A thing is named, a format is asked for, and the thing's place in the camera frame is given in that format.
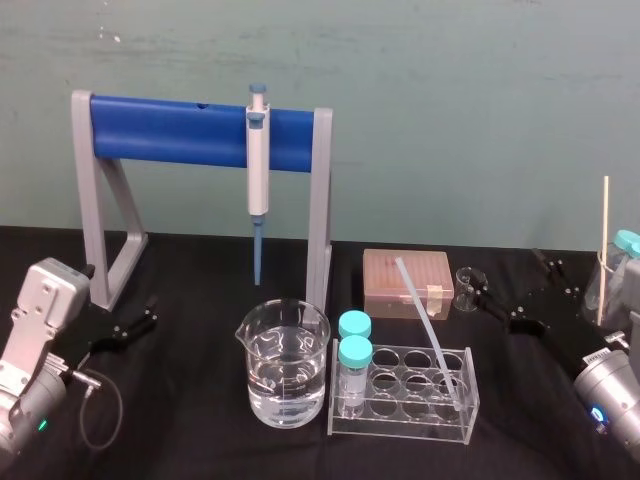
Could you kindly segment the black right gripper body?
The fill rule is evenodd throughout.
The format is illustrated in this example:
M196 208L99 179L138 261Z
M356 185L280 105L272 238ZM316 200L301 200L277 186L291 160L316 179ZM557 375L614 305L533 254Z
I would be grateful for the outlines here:
M536 337L566 373L581 373L609 353L607 342L565 291L531 291L508 311L508 332Z

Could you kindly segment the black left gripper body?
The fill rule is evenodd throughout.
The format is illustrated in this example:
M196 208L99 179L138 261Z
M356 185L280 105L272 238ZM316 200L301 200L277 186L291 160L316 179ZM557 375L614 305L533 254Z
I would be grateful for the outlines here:
M98 353L121 349L121 326L113 312L89 303L53 341L53 354L68 371Z

